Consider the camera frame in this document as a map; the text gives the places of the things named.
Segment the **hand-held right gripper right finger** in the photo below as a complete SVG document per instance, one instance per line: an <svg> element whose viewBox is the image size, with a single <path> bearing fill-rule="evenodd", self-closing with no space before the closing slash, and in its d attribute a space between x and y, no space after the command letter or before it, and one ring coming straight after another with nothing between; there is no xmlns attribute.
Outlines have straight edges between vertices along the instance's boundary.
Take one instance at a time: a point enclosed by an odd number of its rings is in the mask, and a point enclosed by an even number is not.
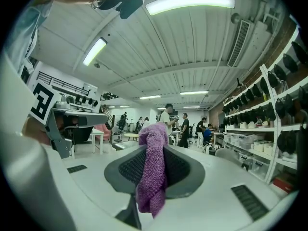
<svg viewBox="0 0 308 231"><path fill-rule="evenodd" d="M192 195L205 179L204 166L191 155L191 150L180 147L163 147L166 199L178 199Z"/></svg>

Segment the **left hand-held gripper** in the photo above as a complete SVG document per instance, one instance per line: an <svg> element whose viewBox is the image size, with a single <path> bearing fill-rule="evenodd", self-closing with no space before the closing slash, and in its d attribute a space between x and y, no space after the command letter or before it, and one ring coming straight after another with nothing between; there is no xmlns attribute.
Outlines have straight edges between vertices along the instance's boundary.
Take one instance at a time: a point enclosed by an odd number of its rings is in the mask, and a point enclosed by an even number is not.
<svg viewBox="0 0 308 231"><path fill-rule="evenodd" d="M44 125L52 148L62 159L70 156L72 144L86 142L94 126L108 121L108 116L102 113L69 111L69 99L41 80L36 82L33 95L36 100L29 114ZM58 129L56 118L60 116L64 116L68 139Z"/></svg>

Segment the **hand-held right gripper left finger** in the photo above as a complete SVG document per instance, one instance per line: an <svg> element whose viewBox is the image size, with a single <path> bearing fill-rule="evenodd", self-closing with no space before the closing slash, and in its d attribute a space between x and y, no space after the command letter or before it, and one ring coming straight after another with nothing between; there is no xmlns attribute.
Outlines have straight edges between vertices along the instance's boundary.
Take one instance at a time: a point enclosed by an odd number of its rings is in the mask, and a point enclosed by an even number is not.
<svg viewBox="0 0 308 231"><path fill-rule="evenodd" d="M120 193L135 194L144 170L146 147L140 146L133 152L109 163L104 176L107 182Z"/></svg>

